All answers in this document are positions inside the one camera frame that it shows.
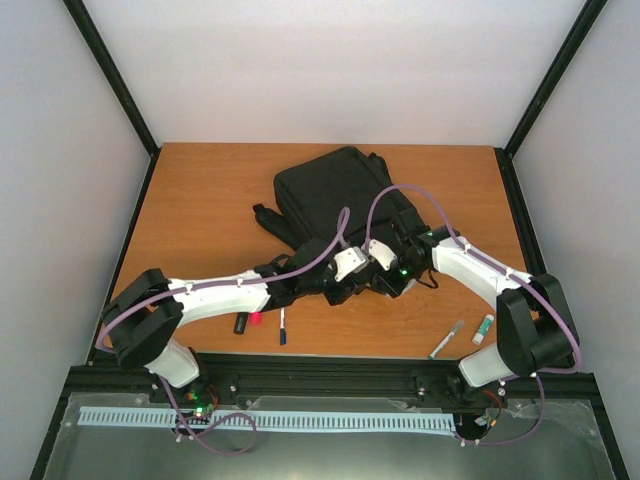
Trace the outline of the black student backpack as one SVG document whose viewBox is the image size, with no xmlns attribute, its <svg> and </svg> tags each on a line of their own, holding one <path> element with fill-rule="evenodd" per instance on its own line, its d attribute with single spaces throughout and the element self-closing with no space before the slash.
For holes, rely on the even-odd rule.
<svg viewBox="0 0 640 480">
<path fill-rule="evenodd" d="M 253 211 L 256 222 L 289 246 L 293 255 L 314 239 L 330 243 L 343 208 L 350 210 L 343 241 L 363 246 L 367 220 L 371 219 L 373 236 L 398 253 L 401 246 L 391 221 L 400 216 L 407 223 L 425 223 L 411 201 L 391 185 L 383 158 L 365 155 L 353 146 L 341 147 L 276 174 L 273 186 L 278 208 L 256 204 Z M 352 278 L 363 290 L 370 290 L 372 277 L 380 270 L 369 258 L 367 266 Z"/>
</svg>

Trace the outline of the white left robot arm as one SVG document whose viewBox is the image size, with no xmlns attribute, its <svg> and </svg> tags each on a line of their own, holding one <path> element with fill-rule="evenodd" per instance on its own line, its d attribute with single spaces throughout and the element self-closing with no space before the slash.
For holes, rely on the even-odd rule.
<svg viewBox="0 0 640 480">
<path fill-rule="evenodd" d="M 343 287 L 368 258 L 345 241 L 314 239 L 294 255 L 280 255 L 236 275 L 204 280 L 168 279 L 161 270 L 141 274 L 102 312 L 97 348 L 124 368 L 141 367 L 172 386 L 186 402 L 201 400 L 208 378 L 177 330 L 226 314 L 280 310 L 298 298 Z"/>
</svg>

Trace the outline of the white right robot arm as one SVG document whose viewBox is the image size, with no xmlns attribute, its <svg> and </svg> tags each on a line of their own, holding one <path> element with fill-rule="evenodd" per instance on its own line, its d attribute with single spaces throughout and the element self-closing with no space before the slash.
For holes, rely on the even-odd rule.
<svg viewBox="0 0 640 480">
<path fill-rule="evenodd" d="M 496 341 L 458 362 L 459 389 L 539 373 L 574 374 L 582 354 L 563 288 L 550 274 L 514 270 L 472 245 L 450 223 L 431 229 L 421 221 L 391 221 L 401 250 L 373 236 L 367 220 L 364 248 L 384 269 L 396 295 L 412 279 L 434 270 L 458 281 L 495 312 Z"/>
</svg>

